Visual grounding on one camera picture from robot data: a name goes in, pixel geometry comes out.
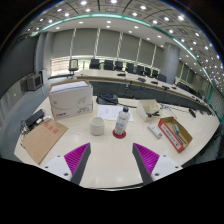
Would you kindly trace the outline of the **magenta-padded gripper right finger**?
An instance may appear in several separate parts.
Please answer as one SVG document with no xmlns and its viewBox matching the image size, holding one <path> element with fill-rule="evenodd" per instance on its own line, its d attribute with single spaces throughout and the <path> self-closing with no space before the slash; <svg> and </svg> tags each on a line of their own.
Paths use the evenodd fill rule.
<svg viewBox="0 0 224 224">
<path fill-rule="evenodd" d="M 137 162 L 144 185 L 164 178 L 182 169 L 182 167 L 173 161 L 168 155 L 159 155 L 137 143 L 133 144 L 132 153 Z"/>
</svg>

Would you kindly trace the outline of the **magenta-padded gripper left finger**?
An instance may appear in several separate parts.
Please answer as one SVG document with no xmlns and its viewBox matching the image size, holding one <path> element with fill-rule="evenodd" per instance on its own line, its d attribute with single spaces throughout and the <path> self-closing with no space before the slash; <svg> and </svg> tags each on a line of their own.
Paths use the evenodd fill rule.
<svg viewBox="0 0 224 224">
<path fill-rule="evenodd" d="M 65 155 L 57 155 L 42 169 L 79 185 L 91 154 L 91 146 L 86 143 Z"/>
</svg>

